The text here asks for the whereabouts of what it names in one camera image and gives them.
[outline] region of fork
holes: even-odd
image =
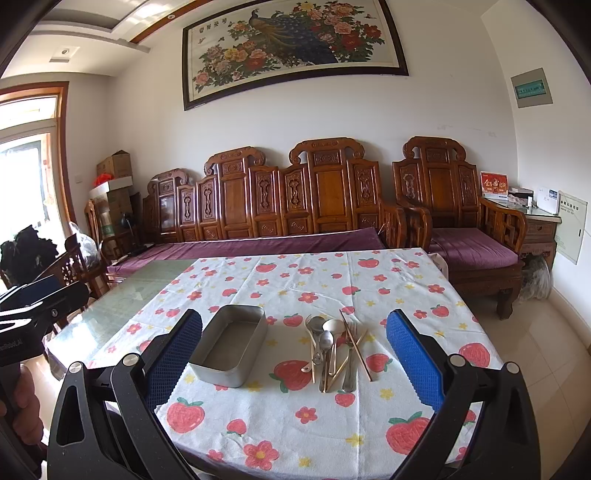
[[[353,334],[353,337],[357,339],[357,322],[351,323],[351,333]],[[349,363],[347,364],[347,370],[345,371],[345,377],[343,379],[343,391],[350,393],[355,390],[355,385],[353,384],[353,355],[351,355],[353,342],[349,336],[347,336],[347,346],[349,347],[349,352],[347,353],[347,359],[349,360]]]

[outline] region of seat cushion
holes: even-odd
[[[519,261],[515,252],[478,228],[434,228],[429,253],[440,254],[452,271],[510,267]]]

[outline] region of human hand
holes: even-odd
[[[36,445],[43,438],[43,422],[39,418],[39,399],[35,395],[33,376],[21,365],[21,376],[14,389],[14,400],[21,409],[12,423],[14,432],[26,445]],[[6,415],[6,405],[0,401],[0,417]]]

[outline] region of wall sign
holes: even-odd
[[[544,69],[536,69],[511,77],[511,83],[519,108],[552,103]]]

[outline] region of tablecloth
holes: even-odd
[[[476,318],[421,249],[202,258],[140,310],[89,365],[113,365],[170,331],[187,308],[204,327],[220,306],[265,309],[268,332],[246,383],[226,388],[196,379],[188,365],[158,418],[174,443],[218,468],[263,478],[389,478],[422,434],[421,404],[385,336],[402,309],[420,333],[480,367],[502,362]],[[310,359],[308,315],[369,329],[352,394],[323,394],[300,368]],[[340,357],[346,347],[339,348]],[[474,404],[450,460],[461,458],[479,413]]]

